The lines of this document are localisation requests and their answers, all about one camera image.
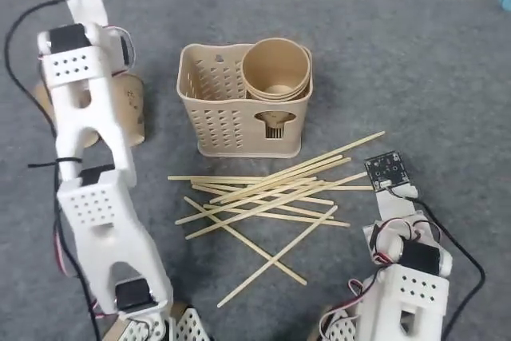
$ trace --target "electrical wire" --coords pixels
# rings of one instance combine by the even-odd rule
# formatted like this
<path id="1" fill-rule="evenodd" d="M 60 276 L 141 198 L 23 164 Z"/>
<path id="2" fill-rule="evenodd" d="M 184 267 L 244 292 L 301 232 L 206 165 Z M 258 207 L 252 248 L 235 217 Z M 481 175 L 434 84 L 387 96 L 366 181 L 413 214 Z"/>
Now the electrical wire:
<path id="1" fill-rule="evenodd" d="M 387 268 L 388 265 L 385 265 L 385 266 L 381 266 L 377 271 L 376 273 L 373 274 L 373 279 L 371 280 L 371 282 L 369 283 L 369 285 L 367 285 L 367 288 L 366 289 L 363 289 L 358 295 L 356 295 L 354 298 L 352 299 L 349 299 L 348 301 L 345 301 L 343 303 L 340 303 L 336 306 L 334 306 L 332 309 L 330 309 L 329 311 L 327 311 L 325 314 L 323 314 L 321 316 L 321 319 L 319 320 L 319 334 L 321 335 L 322 339 L 329 339 L 329 337 L 326 337 L 324 332 L 323 332 L 323 323 L 327 320 L 328 317 L 330 316 L 334 316 L 335 314 L 337 314 L 338 312 L 340 311 L 345 311 L 346 309 L 354 306 L 355 304 L 359 303 L 360 301 L 362 301 L 362 299 L 364 298 L 364 296 L 367 294 L 367 292 L 374 286 L 374 283 L 376 283 L 376 278 L 378 277 L 378 274 L 380 271 L 382 271 L 383 269 Z M 337 319 L 335 320 L 335 322 L 339 321 L 339 320 L 343 320 L 343 321 L 347 321 L 347 320 L 350 320 L 350 319 L 356 319 L 357 316 L 352 316 L 352 317 L 344 317 L 342 319 Z M 327 325 L 327 327 L 325 328 L 325 330 L 327 330 L 333 323 L 329 323 Z"/>
<path id="2" fill-rule="evenodd" d="M 375 238 L 374 238 L 374 254 L 375 255 L 380 253 L 378 251 L 378 237 L 382 234 L 383 229 L 388 228 L 388 226 L 394 222 L 404 223 L 406 225 L 406 227 L 408 228 L 408 233 L 409 233 L 408 240 L 412 240 L 412 237 L 414 236 L 412 225 L 410 225 L 410 223 L 408 221 L 406 221 L 405 219 L 403 219 L 401 217 L 393 217 L 387 221 L 384 221 L 377 229 L 375 229 L 375 231 L 377 230 L 377 232 L 375 234 Z"/>
<path id="3" fill-rule="evenodd" d="M 32 93 L 29 92 L 29 90 L 19 81 L 18 77 L 14 74 L 14 71 L 12 69 L 12 65 L 10 63 L 10 44 L 12 42 L 13 36 L 15 32 L 17 31 L 18 27 L 22 24 L 22 22 L 32 13 L 49 6 L 56 6 L 57 4 L 60 4 L 62 2 L 65 2 L 66 0 L 49 0 L 47 2 L 42 2 L 37 4 L 36 6 L 30 7 L 28 10 L 23 12 L 12 24 L 12 26 L 9 28 L 6 34 L 4 46 L 3 46 L 3 56 L 4 56 L 4 63 L 6 67 L 6 72 L 11 78 L 11 80 L 14 82 L 14 84 L 19 88 L 20 91 L 36 106 L 36 108 L 39 110 L 39 112 L 42 114 L 42 116 L 45 118 L 46 123 L 50 127 L 50 132 L 53 138 L 57 137 L 57 130 L 55 129 L 55 126 L 51 120 L 50 115 L 44 110 L 41 104 L 37 101 L 37 99 L 32 95 Z M 58 161 L 55 161 L 55 165 L 53 167 L 53 213 L 55 216 L 54 219 L 54 227 L 57 229 L 57 233 L 59 236 L 59 242 L 61 245 L 61 249 L 64 252 L 65 256 L 71 263 L 71 266 L 77 273 L 77 278 L 80 281 L 81 289 L 83 291 L 83 296 L 85 298 L 85 301 L 87 303 L 87 311 L 89 313 L 90 321 L 93 326 L 94 336 L 96 341 L 101 341 L 101 334 L 99 332 L 99 326 L 97 325 L 96 316 L 94 314 L 94 310 L 92 307 L 92 302 L 89 294 L 88 284 L 85 280 L 85 276 L 83 272 L 80 269 L 80 266 L 78 265 L 77 261 L 74 259 L 73 254 L 69 250 L 69 247 L 67 243 L 65 242 L 64 237 L 64 229 L 62 227 L 62 221 L 61 221 L 61 209 L 58 203 L 57 199 L 57 190 L 59 185 L 59 177 L 58 177 Z"/>
<path id="4" fill-rule="evenodd" d="M 426 224 L 432 225 L 437 229 L 438 238 L 436 241 L 437 241 L 437 243 L 440 244 L 440 242 L 442 241 L 442 230 L 440 229 L 440 227 L 438 225 L 436 225 L 435 222 L 432 220 L 417 220 L 412 223 L 412 228 L 415 228 L 415 225 L 420 224 L 420 223 L 426 223 Z M 419 240 L 420 238 L 421 238 L 421 234 L 418 233 L 417 237 L 414 240 Z"/>
<path id="5" fill-rule="evenodd" d="M 433 214 L 433 211 L 430 209 L 428 204 L 426 204 L 424 201 L 419 200 L 414 197 L 408 197 L 408 196 L 400 196 L 396 194 L 391 188 L 386 189 L 392 196 L 398 197 L 400 199 L 411 201 L 412 203 L 416 203 L 421 205 L 428 216 L 430 217 L 431 221 L 433 221 L 439 229 L 442 230 L 442 232 L 446 235 L 446 237 L 453 243 L 453 245 L 458 248 L 458 250 L 472 263 L 472 265 L 479 271 L 480 279 L 477 282 L 476 286 L 472 288 L 472 290 L 469 291 L 469 293 L 465 296 L 465 298 L 460 302 L 456 310 L 454 311 L 451 319 L 447 323 L 446 327 L 444 328 L 444 331 L 442 332 L 442 341 L 446 341 L 449 337 L 450 332 L 453 330 L 454 324 L 458 320 L 459 316 L 465 309 L 466 305 L 469 303 L 469 301 L 481 290 L 483 285 L 486 281 L 486 273 L 485 269 L 477 262 L 476 259 L 454 238 L 454 236 L 446 229 L 446 227 L 442 224 L 442 222 Z"/>

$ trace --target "beige plastic basket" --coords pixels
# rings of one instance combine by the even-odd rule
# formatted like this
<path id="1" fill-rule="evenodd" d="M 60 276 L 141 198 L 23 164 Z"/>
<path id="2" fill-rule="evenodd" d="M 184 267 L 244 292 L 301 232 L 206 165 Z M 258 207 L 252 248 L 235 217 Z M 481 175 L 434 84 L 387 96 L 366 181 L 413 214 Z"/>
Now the beige plastic basket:
<path id="1" fill-rule="evenodd" d="M 298 99 L 267 102 L 246 98 L 241 60 L 251 46 L 191 44 L 181 53 L 177 92 L 196 130 L 198 149 L 205 156 L 293 157 L 300 151 L 312 76 Z M 276 111 L 280 123 L 268 123 L 268 111 Z"/>

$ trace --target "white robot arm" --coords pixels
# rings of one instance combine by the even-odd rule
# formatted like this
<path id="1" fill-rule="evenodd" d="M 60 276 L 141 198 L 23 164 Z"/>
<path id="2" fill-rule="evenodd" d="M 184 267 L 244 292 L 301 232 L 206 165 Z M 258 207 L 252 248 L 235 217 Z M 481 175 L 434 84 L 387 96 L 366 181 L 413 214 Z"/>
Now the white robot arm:
<path id="1" fill-rule="evenodd" d="M 127 69 L 125 37 L 109 28 L 102 0 L 67 0 L 76 24 L 38 35 L 38 48 L 57 126 L 57 157 L 81 158 L 88 130 L 113 154 L 112 165 L 81 169 L 59 162 L 57 198 L 77 246 L 90 289 L 105 314 L 117 313 L 148 325 L 149 340 L 173 339 L 166 329 L 172 286 L 156 245 L 129 196 L 137 183 L 131 149 L 113 103 L 113 73 Z M 79 95 L 90 92 L 90 104 Z M 112 266 L 127 263 L 140 275 L 114 281 Z"/>
<path id="2" fill-rule="evenodd" d="M 417 197 L 417 189 L 398 153 L 368 159 L 366 169 L 382 220 L 363 231 L 379 269 L 359 286 L 359 296 L 322 317 L 320 333 L 328 340 L 438 341 L 452 257 L 434 238 L 434 223 L 400 198 Z"/>

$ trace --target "black circuit board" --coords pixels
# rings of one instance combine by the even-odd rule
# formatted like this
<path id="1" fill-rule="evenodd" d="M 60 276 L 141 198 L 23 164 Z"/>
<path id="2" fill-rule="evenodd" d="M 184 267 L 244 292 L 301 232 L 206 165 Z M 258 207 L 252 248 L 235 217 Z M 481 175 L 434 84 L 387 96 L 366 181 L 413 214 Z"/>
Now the black circuit board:
<path id="1" fill-rule="evenodd" d="M 364 161 L 375 192 L 410 182 L 401 155 L 393 151 Z"/>

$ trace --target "gray carpet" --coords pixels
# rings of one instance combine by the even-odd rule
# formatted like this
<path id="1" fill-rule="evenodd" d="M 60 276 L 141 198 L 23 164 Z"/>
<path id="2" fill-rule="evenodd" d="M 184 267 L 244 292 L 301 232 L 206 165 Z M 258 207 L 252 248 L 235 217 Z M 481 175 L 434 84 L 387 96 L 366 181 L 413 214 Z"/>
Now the gray carpet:
<path id="1" fill-rule="evenodd" d="M 0 30 L 44 0 L 0 0 Z M 265 175 L 367 134 L 388 134 L 351 151 L 354 161 L 324 178 L 362 170 L 366 157 L 397 149 L 413 182 L 455 236 L 484 264 L 488 282 L 468 306 L 453 341 L 509 339 L 511 238 L 511 16 L 495 0 L 105 0 L 111 22 L 131 31 L 147 83 L 148 140 L 134 149 L 133 202 L 153 235 L 176 298 L 200 311 L 216 339 L 300 340 L 322 307 L 350 295 L 346 282 L 374 266 L 361 227 L 378 216 L 370 192 L 331 192 L 350 229 L 319 228 L 283 258 L 306 287 L 280 270 L 265 272 L 221 309 L 216 304 L 263 264 L 225 232 L 186 241 L 206 222 L 177 227 L 191 213 L 184 194 L 205 201 L 168 174 Z M 22 81 L 37 81 L 36 33 L 65 23 L 64 6 L 34 15 L 14 41 Z M 290 160 L 202 157 L 175 83 L 188 43 L 295 39 L 314 55 L 316 90 L 302 152 Z M 79 284 L 61 277 L 51 245 L 53 143 L 37 111 L 0 68 L 0 339 L 91 340 Z M 109 160 L 104 145 L 87 165 Z M 235 225 L 276 253 L 304 228 L 252 218 Z M 450 244 L 454 272 L 449 314 L 477 273 Z"/>

